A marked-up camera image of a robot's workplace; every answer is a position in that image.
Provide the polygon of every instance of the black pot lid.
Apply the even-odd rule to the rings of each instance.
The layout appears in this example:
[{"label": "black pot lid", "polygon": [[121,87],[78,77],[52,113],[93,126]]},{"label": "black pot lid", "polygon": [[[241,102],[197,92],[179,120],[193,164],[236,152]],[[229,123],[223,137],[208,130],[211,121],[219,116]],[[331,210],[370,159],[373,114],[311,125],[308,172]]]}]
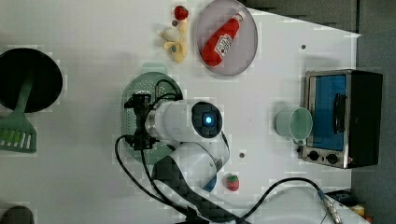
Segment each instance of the black pot lid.
[{"label": "black pot lid", "polygon": [[15,109],[28,71],[33,71],[35,78],[26,113],[45,109],[58,99],[63,86],[58,65],[39,50],[11,49],[0,55],[0,104]]}]

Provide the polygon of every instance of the oven window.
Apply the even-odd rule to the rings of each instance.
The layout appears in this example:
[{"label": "oven window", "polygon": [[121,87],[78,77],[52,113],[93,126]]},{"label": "oven window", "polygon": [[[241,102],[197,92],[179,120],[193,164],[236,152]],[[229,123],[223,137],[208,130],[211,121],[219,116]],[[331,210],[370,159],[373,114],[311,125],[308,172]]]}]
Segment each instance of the oven window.
[{"label": "oven window", "polygon": [[347,76],[316,77],[313,142],[311,147],[342,151],[344,134],[334,133],[333,108],[336,95],[347,94]]}]

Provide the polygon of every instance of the gray floor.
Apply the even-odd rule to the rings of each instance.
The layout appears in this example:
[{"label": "gray floor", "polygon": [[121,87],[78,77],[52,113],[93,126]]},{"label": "gray floor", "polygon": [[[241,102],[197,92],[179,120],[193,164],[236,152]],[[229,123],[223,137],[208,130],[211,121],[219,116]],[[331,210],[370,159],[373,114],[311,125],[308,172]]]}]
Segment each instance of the gray floor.
[{"label": "gray floor", "polygon": [[247,7],[362,34],[358,67],[384,75],[379,164],[352,171],[352,193],[374,223],[396,223],[396,1],[240,0]]},{"label": "gray floor", "polygon": [[396,1],[361,1],[358,66],[384,75],[379,164],[352,171],[352,193],[375,223],[396,223]]}]

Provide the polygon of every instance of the green mug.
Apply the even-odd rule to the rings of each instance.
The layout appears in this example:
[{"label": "green mug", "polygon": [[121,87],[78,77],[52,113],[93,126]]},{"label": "green mug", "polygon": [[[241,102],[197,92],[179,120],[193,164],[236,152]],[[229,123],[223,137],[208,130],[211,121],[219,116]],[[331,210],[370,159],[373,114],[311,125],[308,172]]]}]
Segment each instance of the green mug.
[{"label": "green mug", "polygon": [[276,115],[276,131],[291,137],[295,144],[303,146],[313,126],[311,113],[305,108],[281,111]]}]

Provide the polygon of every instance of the ketchup bottle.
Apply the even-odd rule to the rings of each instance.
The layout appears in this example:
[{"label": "ketchup bottle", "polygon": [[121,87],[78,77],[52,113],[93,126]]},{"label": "ketchup bottle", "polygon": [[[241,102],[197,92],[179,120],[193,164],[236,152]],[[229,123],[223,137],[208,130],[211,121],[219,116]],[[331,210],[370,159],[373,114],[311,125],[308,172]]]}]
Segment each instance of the ketchup bottle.
[{"label": "ketchup bottle", "polygon": [[244,18],[242,11],[236,13],[207,40],[201,52],[207,65],[217,66],[223,61]]}]

